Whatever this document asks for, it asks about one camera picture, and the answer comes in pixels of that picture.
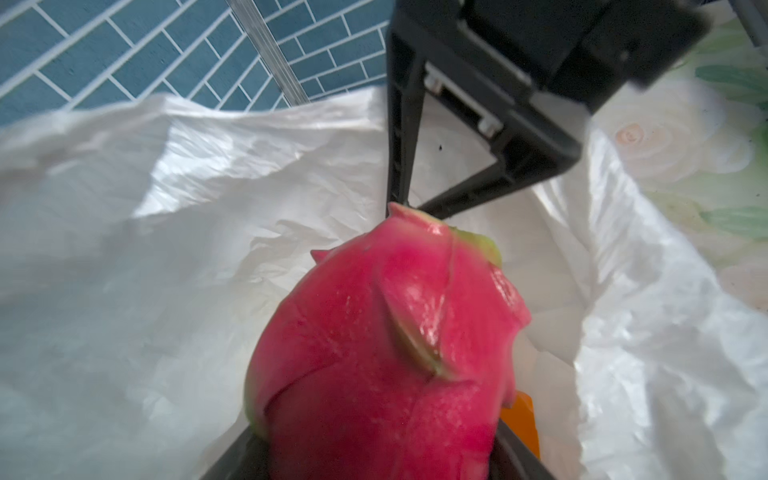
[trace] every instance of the blue tile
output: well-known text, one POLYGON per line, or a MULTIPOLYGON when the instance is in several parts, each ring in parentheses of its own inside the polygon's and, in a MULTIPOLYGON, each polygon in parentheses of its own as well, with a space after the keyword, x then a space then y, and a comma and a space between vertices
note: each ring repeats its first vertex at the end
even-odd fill
POLYGON ((128 59, 113 76, 133 96, 137 96, 149 87, 149 84, 178 56, 179 51, 170 43, 170 40, 162 33, 158 33, 128 59))
POLYGON ((283 51, 283 57, 285 57, 287 61, 296 60, 298 57, 304 55, 304 53, 301 52, 299 42, 296 41, 295 38, 291 38, 289 41, 282 43, 280 45, 280 50, 283 51))
POLYGON ((386 73, 386 54, 377 55, 373 58, 369 58, 362 63, 362 66, 366 68, 369 77, 378 77, 381 74, 386 73))
POLYGON ((0 2, 0 15, 3 13, 6 13, 11 8, 15 7, 16 4, 21 2, 22 0, 3 0, 3 2, 0 2))
POLYGON ((392 17, 395 0, 373 0, 373 2, 361 5, 351 12, 344 14, 349 31, 357 33, 368 27, 388 22, 392 17))
POLYGON ((344 21, 341 17, 338 17, 306 33, 302 33, 299 35, 299 43, 306 53, 310 53, 347 36, 344 21))
POLYGON ((259 62, 250 69, 248 75, 240 82, 240 86, 253 98, 259 93, 259 89, 269 77, 270 74, 266 72, 264 66, 259 62))
POLYGON ((304 58, 303 60, 299 60, 290 67, 296 75, 296 78, 303 80, 312 75, 317 75, 321 71, 333 68, 333 60, 331 60, 331 56, 328 55, 328 51, 326 50, 321 51, 320 53, 315 53, 311 57, 304 58))
POLYGON ((219 100, 216 98, 216 95, 210 91, 207 85, 203 85, 200 91, 198 91, 195 96, 192 97, 192 101, 208 108, 213 108, 219 104, 219 100))
POLYGON ((304 89, 304 93, 306 93, 307 97, 312 97, 313 95, 319 95, 323 93, 323 88, 320 87, 320 83, 317 81, 317 78, 303 81, 301 82, 301 86, 304 89))
POLYGON ((221 105, 221 110, 245 111, 250 101, 239 88, 235 88, 232 95, 221 105))
POLYGON ((210 49, 207 43, 203 42, 166 79, 179 92, 179 95, 186 97, 217 61, 219 59, 214 51, 210 49))
POLYGON ((102 23, 40 71, 63 91, 75 96, 126 50, 125 40, 109 24, 102 23))
POLYGON ((197 0, 176 20, 173 20, 165 31, 182 50, 187 50, 187 47, 192 45, 192 42, 200 37, 205 29, 210 27, 211 22, 227 8, 229 8, 227 0, 197 0))
POLYGON ((362 84, 349 87, 349 91, 359 90, 360 88, 378 87, 380 85, 386 85, 386 78, 377 78, 376 80, 370 80, 363 82, 362 84))
POLYGON ((315 14, 315 20, 329 17, 342 8, 349 7, 358 0, 307 0, 310 4, 312 13, 315 14))
POLYGON ((241 35, 240 29, 235 25, 235 21, 231 17, 226 17, 219 26, 208 35, 208 41, 214 46, 214 50, 216 50, 219 55, 224 55, 224 52, 229 50, 241 35))
POLYGON ((311 24, 312 17, 310 16, 310 11, 302 3, 269 20, 266 26, 270 28, 275 40, 279 41, 311 24))
POLYGON ((120 88, 114 86, 114 83, 111 81, 105 80, 103 84, 99 85, 93 93, 84 98, 75 108, 96 108, 102 105, 113 104, 116 101, 126 100, 128 100, 128 97, 120 91, 120 88))
POLYGON ((168 88, 164 81, 162 81, 153 91, 153 94, 174 94, 173 91, 168 88))
POLYGON ((355 83, 366 79, 366 74, 362 72, 362 67, 359 63, 344 67, 336 71, 332 71, 329 74, 322 75, 318 78, 320 84, 328 90, 335 90, 337 88, 345 87, 349 84, 355 83))
POLYGON ((72 33, 117 0, 43 0, 38 5, 67 33, 72 33))
POLYGON ((216 70, 216 73, 208 79, 208 84, 219 96, 227 94, 248 65, 256 58, 256 55, 256 49, 246 38, 227 57, 227 60, 216 70))
POLYGON ((111 18, 131 41, 136 42, 177 8, 176 0, 133 0, 111 18))
POLYGON ((376 30, 331 48, 331 55, 337 65, 344 65, 383 50, 384 45, 376 30))
POLYGON ((0 84, 63 37, 39 13, 27 10, 0 28, 0 84))
POLYGON ((259 13, 262 17, 272 15, 274 12, 280 10, 275 0, 253 0, 253 3, 256 4, 256 8, 259 9, 259 13))
POLYGON ((280 91, 280 87, 277 86, 277 83, 273 78, 270 80, 270 83, 264 87, 261 95, 259 95, 259 98, 253 103, 253 107, 251 107, 250 110, 269 111, 272 109, 272 106, 275 105, 275 102, 282 94, 283 92, 280 91))
POLYGON ((32 114, 54 110, 67 101, 34 75, 0 98, 0 125, 32 114))

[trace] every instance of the green leaf print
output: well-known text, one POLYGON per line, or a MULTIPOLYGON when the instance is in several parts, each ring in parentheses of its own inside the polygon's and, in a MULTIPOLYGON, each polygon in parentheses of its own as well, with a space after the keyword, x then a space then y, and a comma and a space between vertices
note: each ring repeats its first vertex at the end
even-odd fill
POLYGON ((712 230, 712 227, 702 220, 703 208, 697 202, 680 195, 664 192, 644 190, 643 193, 675 225, 688 227, 695 232, 712 230))
POLYGON ((705 81, 734 84, 761 93, 768 93, 768 75, 757 68, 706 65, 696 69, 696 76, 705 81))
POLYGON ((699 55, 708 55, 740 47, 748 41, 749 37, 745 34, 715 35, 700 41, 694 51, 699 55))
POLYGON ((702 212, 709 225, 740 237, 768 238, 768 209, 761 207, 720 208, 702 212))

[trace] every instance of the plastic bag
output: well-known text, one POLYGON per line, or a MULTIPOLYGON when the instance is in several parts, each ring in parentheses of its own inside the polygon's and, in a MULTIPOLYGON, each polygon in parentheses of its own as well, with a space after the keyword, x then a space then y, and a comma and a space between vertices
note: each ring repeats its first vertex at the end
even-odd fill
MULTIPOLYGON (((383 218, 386 152, 378 90, 264 116, 153 97, 0 132, 5 476, 204 471, 309 250, 383 218)), ((414 204, 492 162, 431 101, 416 158, 414 204)), ((766 317, 722 293, 602 133, 566 175, 451 223, 497 240, 534 314, 515 370, 556 476, 762 476, 766 317)))

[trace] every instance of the black plastic bracket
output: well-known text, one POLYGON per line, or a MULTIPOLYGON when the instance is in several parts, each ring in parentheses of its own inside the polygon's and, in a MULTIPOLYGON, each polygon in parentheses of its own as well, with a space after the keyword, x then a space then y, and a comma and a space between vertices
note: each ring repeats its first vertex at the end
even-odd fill
POLYGON ((497 159, 418 207, 443 219, 567 171, 591 113, 626 81, 648 86, 706 31, 675 0, 398 0, 387 201, 408 204, 426 92, 497 159))

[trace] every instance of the dragon fruit scale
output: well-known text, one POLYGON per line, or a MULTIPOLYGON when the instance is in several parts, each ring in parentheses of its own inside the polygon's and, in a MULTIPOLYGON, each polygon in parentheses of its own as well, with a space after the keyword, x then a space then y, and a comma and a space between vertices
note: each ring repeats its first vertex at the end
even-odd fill
POLYGON ((246 375, 272 480, 485 480, 530 322, 487 237, 390 204, 278 306, 246 375))

